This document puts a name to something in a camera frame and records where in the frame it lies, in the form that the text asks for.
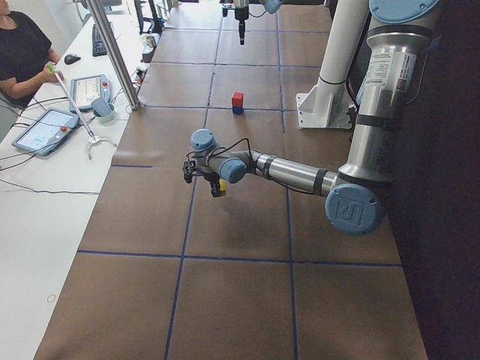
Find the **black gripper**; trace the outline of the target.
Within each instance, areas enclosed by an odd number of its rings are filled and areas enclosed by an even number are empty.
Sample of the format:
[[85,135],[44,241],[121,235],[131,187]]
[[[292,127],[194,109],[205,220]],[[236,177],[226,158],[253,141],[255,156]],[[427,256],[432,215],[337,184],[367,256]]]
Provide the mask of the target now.
[[248,7],[237,7],[234,10],[235,19],[238,20],[239,44],[245,44],[245,21],[248,19]]
[[221,185],[220,185],[220,176],[207,168],[200,168],[198,172],[201,176],[209,182],[211,186],[211,195],[216,198],[221,196]]

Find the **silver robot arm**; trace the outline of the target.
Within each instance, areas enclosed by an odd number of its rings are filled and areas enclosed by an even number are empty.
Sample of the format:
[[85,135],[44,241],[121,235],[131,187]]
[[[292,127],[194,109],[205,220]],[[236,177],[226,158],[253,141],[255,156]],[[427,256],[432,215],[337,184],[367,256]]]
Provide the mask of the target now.
[[[281,0],[259,0],[259,3],[264,7],[266,12],[268,12],[269,14],[274,14],[276,11],[279,10],[283,2]],[[234,17],[238,21],[238,36],[239,43],[241,45],[245,44],[245,23],[250,16],[249,6],[249,0],[234,0],[232,3]]]
[[337,170],[219,144],[208,129],[190,137],[184,180],[204,178],[214,197],[253,174],[325,198],[328,222],[351,236],[372,233],[386,214],[391,153],[418,58],[432,45],[441,1],[339,1],[316,85],[296,96],[303,129],[350,131]]

